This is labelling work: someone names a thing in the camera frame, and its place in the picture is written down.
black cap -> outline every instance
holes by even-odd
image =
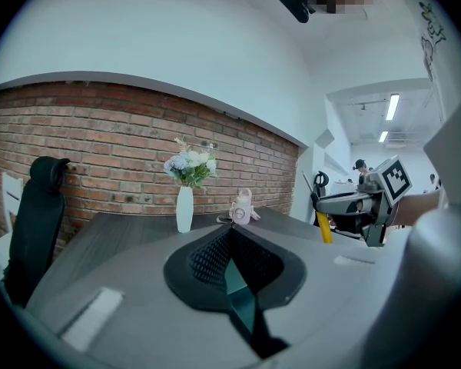
[[[360,169],[366,164],[365,160],[362,160],[362,158],[359,158],[357,161],[355,161],[355,167],[353,169]]]

white vase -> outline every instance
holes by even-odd
[[[176,204],[176,222],[179,232],[189,232],[193,221],[193,189],[181,186]]]

pink toy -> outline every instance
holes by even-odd
[[[260,220],[261,217],[254,211],[251,205],[251,190],[249,188],[240,188],[236,201],[232,203],[229,210],[229,217],[236,224],[248,224],[250,218]]]

brick wall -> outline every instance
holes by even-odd
[[[226,211],[239,187],[251,188],[256,206],[290,211],[298,152],[291,142],[156,91],[52,82],[0,91],[0,236],[2,171],[26,182],[42,155],[71,160],[58,249],[97,211],[174,214],[179,188],[162,167],[182,135],[217,149],[219,178],[194,191],[195,213]]]

white chair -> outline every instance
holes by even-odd
[[[3,271],[8,265],[8,250],[12,239],[12,220],[10,214],[17,216],[18,206],[21,203],[23,182],[2,172],[2,200],[5,212],[7,234],[0,238],[0,280],[3,279]]]

